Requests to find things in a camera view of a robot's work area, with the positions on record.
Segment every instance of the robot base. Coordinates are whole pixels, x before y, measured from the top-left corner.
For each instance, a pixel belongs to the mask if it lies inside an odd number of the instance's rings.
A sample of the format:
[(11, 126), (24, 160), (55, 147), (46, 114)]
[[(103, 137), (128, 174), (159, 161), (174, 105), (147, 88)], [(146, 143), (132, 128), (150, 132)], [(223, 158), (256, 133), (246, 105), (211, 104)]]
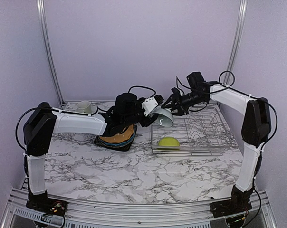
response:
[(46, 214), (56, 214), (58, 216), (64, 216), (67, 210), (67, 202), (59, 199), (48, 198), (47, 192), (39, 195), (30, 195), (26, 207), (41, 211)]
[(220, 202), (214, 202), (210, 205), (210, 211), (212, 212), (215, 218), (218, 218), (222, 216), (228, 216), (228, 215), (233, 215), (233, 214), (244, 212), (245, 208), (247, 210), (252, 209), (252, 205), (249, 202), (243, 204), (241, 207), (237, 207), (233, 209), (231, 205), (232, 205), (232, 201), (230, 199), (220, 201)]
[(228, 216), (252, 209), (250, 196), (253, 188), (242, 192), (235, 185), (232, 188), (231, 199), (220, 202), (214, 202), (210, 205), (210, 211), (215, 218)]

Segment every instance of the white cup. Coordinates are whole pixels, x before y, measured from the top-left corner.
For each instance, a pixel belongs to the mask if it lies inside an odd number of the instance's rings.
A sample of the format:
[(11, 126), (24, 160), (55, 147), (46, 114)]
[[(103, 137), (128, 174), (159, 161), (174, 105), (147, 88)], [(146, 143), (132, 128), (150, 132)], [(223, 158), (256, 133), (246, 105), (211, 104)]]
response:
[(79, 113), (92, 113), (91, 102), (80, 101), (77, 104), (77, 112), (79, 112)]

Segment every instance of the black cable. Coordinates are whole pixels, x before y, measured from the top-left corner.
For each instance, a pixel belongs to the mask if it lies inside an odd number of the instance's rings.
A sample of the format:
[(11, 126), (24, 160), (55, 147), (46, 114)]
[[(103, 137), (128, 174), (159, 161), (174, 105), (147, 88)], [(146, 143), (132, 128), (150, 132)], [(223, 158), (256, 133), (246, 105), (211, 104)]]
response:
[(128, 93), (129, 93), (129, 92), (131, 91), (131, 89), (133, 89), (133, 88), (142, 88), (142, 89), (148, 89), (148, 90), (153, 91), (153, 92), (154, 92), (154, 94), (153, 94), (152, 96), (150, 96), (150, 97), (153, 97), (153, 96), (155, 96), (155, 95), (156, 95), (156, 91), (155, 91), (154, 89), (149, 88), (149, 87), (146, 87), (146, 86), (143, 86), (143, 85), (134, 85), (134, 86), (131, 86), (131, 87), (129, 88)]
[(188, 110), (190, 111), (190, 112), (194, 112), (194, 113), (196, 113), (196, 112), (199, 112), (199, 111), (202, 111), (202, 110), (204, 110), (205, 108), (207, 108), (207, 103), (204, 103), (205, 104), (205, 107), (203, 107), (203, 108), (200, 108), (200, 109), (197, 109), (197, 110), (192, 110), (192, 109), (190, 109), (190, 108), (188, 108)]
[(253, 187), (253, 190), (256, 192), (256, 194), (258, 195), (258, 199), (259, 199), (258, 211), (257, 211), (257, 213), (255, 214), (255, 216), (254, 216), (247, 224), (245, 224), (245, 225), (243, 226), (243, 228), (246, 227), (246, 226), (248, 226), (249, 223), (252, 222), (252, 221), (258, 216), (258, 214), (259, 214), (259, 212), (261, 211), (261, 208), (262, 208), (262, 199), (261, 199), (261, 196), (259, 195), (259, 193), (258, 193), (258, 191), (256, 190), (256, 187), (255, 187), (255, 186)]
[(107, 112), (106, 110), (103, 110), (103, 109), (101, 109), (101, 108), (99, 108), (99, 107), (97, 107), (97, 110), (100, 110), (100, 111), (102, 111), (102, 112)]
[(62, 226), (60, 228), (63, 228), (65, 224), (66, 224), (66, 217), (63, 216), (63, 224), (62, 224)]
[(219, 76), (219, 83), (220, 83), (222, 86), (224, 86), (224, 84), (220, 81), (220, 78), (221, 78), (221, 77), (222, 77), (222, 75), (223, 75), (223, 74), (225, 74), (225, 73), (229, 73), (229, 74), (231, 74), (231, 75), (232, 75), (232, 77), (233, 77), (233, 81), (232, 81), (232, 83), (231, 83), (231, 85), (230, 85), (230, 86), (233, 86), (233, 85), (234, 85), (234, 83), (235, 83), (235, 76), (234, 76), (234, 74), (233, 74), (231, 71), (229, 71), (229, 70), (225, 70), (225, 71), (221, 72), (221, 74), (220, 74), (220, 76)]
[(184, 95), (185, 95), (185, 92), (184, 92), (181, 88), (178, 87), (178, 81), (179, 81), (179, 79), (178, 79), (178, 77), (176, 77), (176, 87), (177, 87), (180, 91), (182, 91), (182, 95), (184, 96)]

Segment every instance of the aluminum frame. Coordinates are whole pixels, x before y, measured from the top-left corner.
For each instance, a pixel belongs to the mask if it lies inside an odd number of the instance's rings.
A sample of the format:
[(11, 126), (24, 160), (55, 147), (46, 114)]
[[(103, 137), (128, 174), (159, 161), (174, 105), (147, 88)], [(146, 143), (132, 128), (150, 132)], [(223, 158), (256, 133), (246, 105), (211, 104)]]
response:
[[(262, 198), (262, 212), (266, 212), (264, 217), (269, 217), (267, 228), (276, 228), (275, 222), (271, 212), (270, 203), (265, 191), (260, 192)], [(79, 199), (71, 199), (60, 196), (51, 196), (59, 200), (68, 202), (66, 211), (66, 221), (74, 223), (87, 223), (104, 227), (189, 227), (197, 223), (204, 223), (208, 221), (224, 219), (224, 217), (214, 218), (210, 212), (210, 204), (212, 202), (228, 200), (229, 198), (205, 200), (189, 203), (177, 204), (122, 204), (122, 203), (106, 203), (85, 201)], [(26, 209), (26, 202), (28, 199), (28, 192), (23, 190), (13, 189), (9, 202), (6, 206), (1, 228), (9, 228), (15, 209)], [(256, 193), (252, 194), (251, 203), (255, 211), (259, 207), (259, 199)], [(61, 224), (62, 220), (54, 218), (54, 223)]]
[[(240, 42), (242, 40), (245, 17), (246, 17), (246, 10), (247, 10), (247, 3), (248, 3), (248, 0), (240, 1), (238, 21), (237, 21), (236, 31), (234, 35), (231, 55), (230, 55), (228, 66), (227, 66), (227, 70), (229, 71), (232, 71), (234, 68), (235, 59), (238, 53)], [(230, 82), (230, 79), (231, 79), (231, 75), (229, 73), (226, 73), (224, 76), (223, 83), (228, 84), (228, 82)]]
[(59, 81), (58, 81), (58, 77), (57, 77), (57, 73), (56, 73), (56, 69), (55, 69), (54, 60), (52, 57), (49, 38), (48, 38), (48, 27), (47, 27), (47, 21), (46, 21), (46, 17), (45, 17), (44, 0), (37, 0), (37, 7), (38, 7), (38, 14), (39, 14), (39, 19), (40, 19), (40, 23), (41, 23), (41, 28), (42, 28), (42, 35), (43, 35), (45, 51), (46, 51), (46, 55), (48, 58), (48, 65), (49, 65), (52, 80), (54, 83), (55, 92), (56, 92), (59, 104), (63, 105), (64, 99), (63, 99), (61, 89), (59, 86)]

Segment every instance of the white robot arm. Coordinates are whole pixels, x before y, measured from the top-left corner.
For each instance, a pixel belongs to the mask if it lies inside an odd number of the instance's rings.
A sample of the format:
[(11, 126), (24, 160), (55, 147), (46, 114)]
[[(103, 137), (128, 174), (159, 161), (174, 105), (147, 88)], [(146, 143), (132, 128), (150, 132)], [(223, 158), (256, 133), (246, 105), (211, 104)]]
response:
[[(240, 94), (230, 89), (225, 89), (222, 85), (213, 85), (210, 88), (210, 99), (213, 101), (220, 102), (224, 105), (227, 105), (238, 112), (240, 112), (243, 116), (246, 114), (247, 103), (248, 101), (256, 101), (251, 97)], [(254, 145), (250, 145), (247, 142), (244, 142), (244, 157), (242, 162), (241, 171), (239, 174), (239, 178), (236, 182), (236, 187), (242, 192), (246, 192), (252, 189), (253, 177), (255, 174), (255, 168), (258, 163), (258, 158), (261, 154), (261, 147), (264, 142), (261, 143), (258, 147)]]
[(242, 138), (244, 157), (239, 178), (233, 186), (231, 200), (212, 203), (210, 209), (214, 217), (226, 216), (251, 209), (250, 195), (254, 190), (254, 177), (261, 166), (261, 150), (268, 140), (271, 121), (268, 101), (253, 98), (219, 82), (206, 82), (200, 72), (187, 76), (191, 92), (181, 95), (177, 88), (164, 102), (162, 108), (169, 108), (173, 115), (189, 113), (189, 107), (210, 100), (225, 104), (244, 116)]

